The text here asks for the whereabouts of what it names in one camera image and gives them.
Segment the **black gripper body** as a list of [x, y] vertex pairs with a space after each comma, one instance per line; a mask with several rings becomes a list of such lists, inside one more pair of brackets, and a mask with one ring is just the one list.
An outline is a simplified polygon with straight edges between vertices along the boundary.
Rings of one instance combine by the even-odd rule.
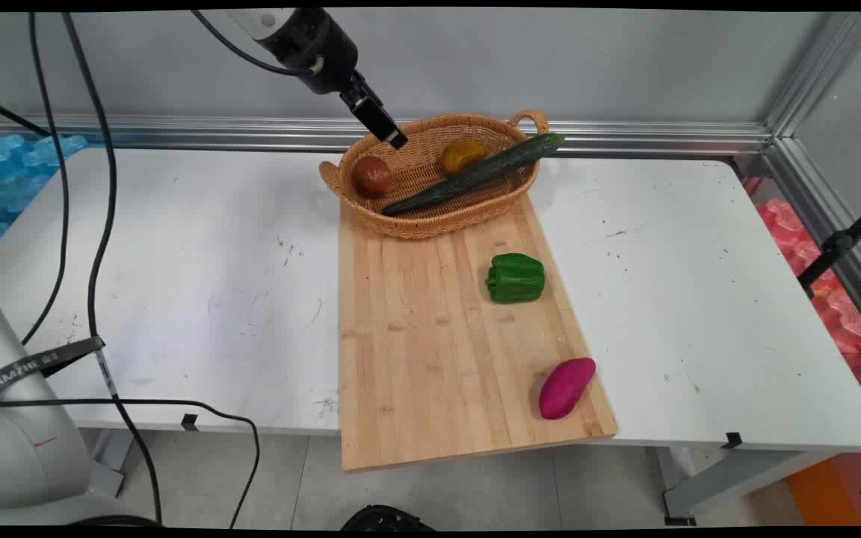
[[266, 40], [281, 65], [313, 93], [356, 96], [357, 46], [324, 9], [294, 9]]

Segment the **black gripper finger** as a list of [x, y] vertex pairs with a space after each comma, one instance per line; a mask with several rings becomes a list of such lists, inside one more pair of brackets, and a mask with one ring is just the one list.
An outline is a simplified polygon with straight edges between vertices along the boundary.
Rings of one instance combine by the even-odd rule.
[[359, 72], [352, 72], [349, 85], [339, 96], [374, 137], [387, 143], [394, 140], [394, 120]]
[[408, 141], [407, 136], [386, 112], [382, 99], [372, 91], [362, 75], [352, 75], [352, 89], [352, 114], [377, 139], [389, 143], [393, 149], [402, 149]]

